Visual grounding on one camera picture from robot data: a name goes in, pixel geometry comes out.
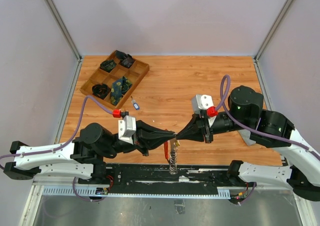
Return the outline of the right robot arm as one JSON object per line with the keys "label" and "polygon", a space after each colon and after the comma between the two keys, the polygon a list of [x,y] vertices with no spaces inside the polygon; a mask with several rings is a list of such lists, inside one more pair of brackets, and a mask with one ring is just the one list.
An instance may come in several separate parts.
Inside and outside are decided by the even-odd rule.
{"label": "right robot arm", "polygon": [[299,197],[320,200],[320,154],[300,135],[282,113],[263,109],[264,97],[247,86],[220,88],[221,101],[207,105],[206,95],[192,100],[194,113],[178,140],[211,143],[213,136],[238,130],[249,131],[250,140],[280,153],[289,161],[286,166],[262,166],[233,160],[226,179],[232,186],[245,183],[278,185]]}

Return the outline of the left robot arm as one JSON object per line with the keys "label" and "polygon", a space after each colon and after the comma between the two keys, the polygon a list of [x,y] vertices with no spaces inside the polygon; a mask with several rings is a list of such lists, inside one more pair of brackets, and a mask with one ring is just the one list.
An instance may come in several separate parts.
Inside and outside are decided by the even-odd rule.
{"label": "left robot arm", "polygon": [[148,156],[165,142],[174,139],[173,131],[162,130],[141,120],[130,124],[118,121],[118,133],[111,133],[98,123],[80,130],[72,141],[32,147],[21,141],[11,144],[13,161],[3,166],[3,172],[13,180],[31,180],[36,175],[73,177],[101,184],[107,179],[105,158],[114,159],[120,153],[139,151]]}

